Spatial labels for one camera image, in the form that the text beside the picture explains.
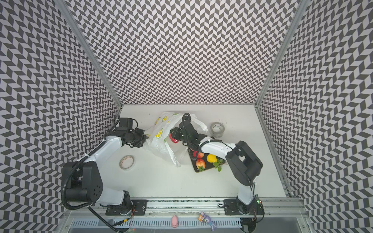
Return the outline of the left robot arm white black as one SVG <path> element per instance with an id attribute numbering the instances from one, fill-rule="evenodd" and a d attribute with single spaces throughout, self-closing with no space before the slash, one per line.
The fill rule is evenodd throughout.
<path id="1" fill-rule="evenodd" d="M 147 137 L 133 118 L 114 117 L 102 142 L 81 159 L 67 162 L 62 168 L 61 201 L 68 210 L 78 210 L 95 204 L 102 205 L 114 215 L 130 215 L 136 205 L 125 190 L 104 185 L 100 169 L 123 146 L 140 148 Z"/>

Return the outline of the fake lemon branch green leaves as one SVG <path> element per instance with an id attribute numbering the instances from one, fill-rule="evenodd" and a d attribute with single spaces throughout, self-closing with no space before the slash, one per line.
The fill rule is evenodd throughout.
<path id="1" fill-rule="evenodd" d="M 221 172 L 222 170 L 222 165 L 225 164 L 225 160 L 223 159 L 218 159 L 217 156 L 213 155 L 213 154 L 209 154 L 207 156 L 207 161 L 209 163 L 211 163 L 215 169 L 218 170 L 218 172 Z"/>

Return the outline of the red yellow fake strawberry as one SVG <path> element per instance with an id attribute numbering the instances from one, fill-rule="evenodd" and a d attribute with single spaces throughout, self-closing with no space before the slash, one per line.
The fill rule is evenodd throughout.
<path id="1" fill-rule="evenodd" d="M 196 161 L 196 167 L 199 172 L 205 171 L 206 169 L 206 163 L 202 158 L 197 159 Z"/>

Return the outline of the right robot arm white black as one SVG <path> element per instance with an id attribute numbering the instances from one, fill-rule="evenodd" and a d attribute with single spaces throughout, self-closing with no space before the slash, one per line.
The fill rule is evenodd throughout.
<path id="1" fill-rule="evenodd" d="M 178 127 L 171 129 L 170 137 L 187 147 L 195 172 L 211 168 L 221 171 L 223 165 L 228 164 L 241 186 L 236 199 L 233 200 L 233 206 L 226 207 L 227 210 L 242 215 L 259 213 L 262 202 L 254 191 L 263 163 L 246 142 L 225 143 L 220 139 L 199 134 L 192 126 L 189 114 L 183 116 Z"/>

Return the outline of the white plastic bag lemon print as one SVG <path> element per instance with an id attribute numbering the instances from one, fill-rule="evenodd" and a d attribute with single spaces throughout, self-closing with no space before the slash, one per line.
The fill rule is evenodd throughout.
<path id="1" fill-rule="evenodd" d="M 174 143 L 170 139 L 171 129 L 178 127 L 182 120 L 182 113 L 164 112 L 155 124 L 145 131 L 148 137 L 143 148 L 153 155 L 170 162 L 177 168 L 187 153 L 187 147 L 181 141 Z"/>

